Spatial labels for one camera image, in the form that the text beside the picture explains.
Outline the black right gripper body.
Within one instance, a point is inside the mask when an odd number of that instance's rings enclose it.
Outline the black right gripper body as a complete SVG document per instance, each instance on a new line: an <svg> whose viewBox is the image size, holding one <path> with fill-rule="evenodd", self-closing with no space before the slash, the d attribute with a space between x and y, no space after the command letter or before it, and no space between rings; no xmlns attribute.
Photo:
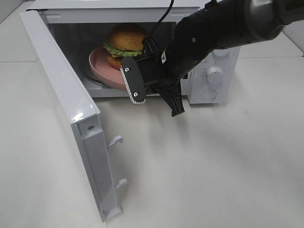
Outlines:
<svg viewBox="0 0 304 228"><path fill-rule="evenodd" d="M197 44L168 44L160 50L154 44L144 45L145 55L156 56L158 81L148 86L149 94L175 86L197 65Z"/></svg>

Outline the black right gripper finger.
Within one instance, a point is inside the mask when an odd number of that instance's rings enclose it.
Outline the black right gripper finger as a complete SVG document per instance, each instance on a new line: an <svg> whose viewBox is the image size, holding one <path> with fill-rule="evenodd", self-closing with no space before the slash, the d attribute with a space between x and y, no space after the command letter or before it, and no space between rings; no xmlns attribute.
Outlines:
<svg viewBox="0 0 304 228"><path fill-rule="evenodd" d="M161 90L161 97L171 109L171 116L177 116L184 113L182 102L181 82L176 81Z"/></svg>

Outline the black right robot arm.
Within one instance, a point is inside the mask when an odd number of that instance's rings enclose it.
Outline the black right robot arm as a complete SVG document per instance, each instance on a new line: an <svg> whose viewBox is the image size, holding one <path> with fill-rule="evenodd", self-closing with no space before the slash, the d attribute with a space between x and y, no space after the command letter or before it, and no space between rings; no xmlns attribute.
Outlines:
<svg viewBox="0 0 304 228"><path fill-rule="evenodd" d="M284 29L304 19L302 0L212 0L184 17L174 37L158 55L161 78L149 94L175 87L177 82L216 49L229 49L275 39Z"/></svg>

